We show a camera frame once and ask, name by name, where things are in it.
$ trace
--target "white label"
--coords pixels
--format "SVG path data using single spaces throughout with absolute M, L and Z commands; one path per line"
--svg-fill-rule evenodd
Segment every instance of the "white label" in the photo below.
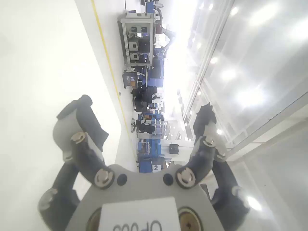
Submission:
M 104 204 L 99 231 L 180 231 L 174 197 Z
M 161 165 L 152 165 L 152 172 L 159 172 L 161 171 Z

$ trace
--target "yellow line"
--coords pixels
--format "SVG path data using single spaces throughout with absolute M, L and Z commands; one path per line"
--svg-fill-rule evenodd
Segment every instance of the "yellow line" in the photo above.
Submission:
M 102 28 L 101 28 L 101 25 L 100 25 L 100 22 L 99 22 L 99 18 L 98 18 L 98 14 L 97 14 L 97 10 L 96 10 L 96 6 L 95 6 L 95 3 L 94 3 L 94 0 L 91 0 L 91 3 L 92 3 L 93 11 L 94 11 L 94 14 L 95 14 L 95 18 L 96 18 L 97 26 L 98 26 L 98 29 L 99 29 L 99 33 L 100 33 L 100 36 L 101 36 L 101 39 L 102 39 L 102 43 L 103 43 L 103 46 L 104 46 L 104 50 L 105 50 L 105 53 L 106 53 L 106 57 L 107 57 L 109 69 L 110 69 L 110 72 L 111 72 L 113 84 L 115 86 L 116 94 L 118 96 L 118 100 L 119 100 L 119 104 L 120 104 L 120 107 L 121 107 L 121 111 L 122 111 L 122 115 L 123 115 L 126 131 L 127 131 L 127 135 L 128 135 L 128 137 L 130 139 L 130 135 L 129 135 L 129 131 L 128 131 L 128 126 L 126 124 L 125 115 L 124 115 L 123 107 L 122 107 L 122 104 L 121 104 L 121 99 L 120 99 L 119 91 L 118 91 L 118 88 L 116 86 L 116 79 L 115 79 L 115 76 L 113 74 L 113 70 L 112 70 L 112 67 L 111 67 L 109 54 L 108 54 L 108 51 L 107 51 L 107 47 L 106 47 L 103 31 L 102 31 Z

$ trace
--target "gray metal plate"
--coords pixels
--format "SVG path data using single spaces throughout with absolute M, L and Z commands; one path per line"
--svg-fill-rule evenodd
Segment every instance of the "gray metal plate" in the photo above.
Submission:
M 119 165 L 109 167 L 115 172 L 113 184 L 106 190 L 99 190 L 91 186 L 76 209 L 66 231 L 86 230 L 91 214 L 105 203 L 162 197 L 174 197 L 177 209 L 182 207 L 193 209 L 201 219 L 203 230 L 224 231 L 203 189 L 197 185 L 186 190 L 180 188 L 176 183 L 175 173 L 180 165 L 171 165 L 160 172 L 145 174 L 130 172 Z M 167 186 L 163 182 L 163 176 L 166 173 L 173 176 L 174 181 L 171 186 Z M 127 175 L 128 179 L 124 186 L 117 184 L 120 174 Z

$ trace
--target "person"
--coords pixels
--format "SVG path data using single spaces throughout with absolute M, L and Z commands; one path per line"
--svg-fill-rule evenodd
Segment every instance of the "person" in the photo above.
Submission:
M 155 131 L 155 127 L 153 125 L 148 125 L 145 124 L 145 122 L 147 121 L 147 119 L 144 120 L 143 123 L 141 123 L 141 120 L 135 120 L 133 119 L 133 123 L 131 123 L 131 125 L 134 126 L 132 132 L 135 131 L 135 128 L 137 128 L 139 130 L 139 133 L 149 133 L 152 134 Z

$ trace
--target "metal frame cabinet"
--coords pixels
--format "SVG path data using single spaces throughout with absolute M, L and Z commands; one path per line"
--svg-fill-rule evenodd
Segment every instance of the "metal frame cabinet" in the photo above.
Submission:
M 154 14 L 153 13 L 129 13 L 126 17 L 120 20 L 122 23 L 123 34 L 124 34 L 124 44 L 125 44 L 125 53 L 127 58 L 128 66 L 152 66 L 153 65 L 153 46 L 154 46 Z M 127 38 L 127 23 L 134 23 L 138 25 L 138 23 L 149 23 L 150 24 L 150 56 L 148 63 L 132 63 L 130 59 L 129 46 L 128 46 L 128 38 Z

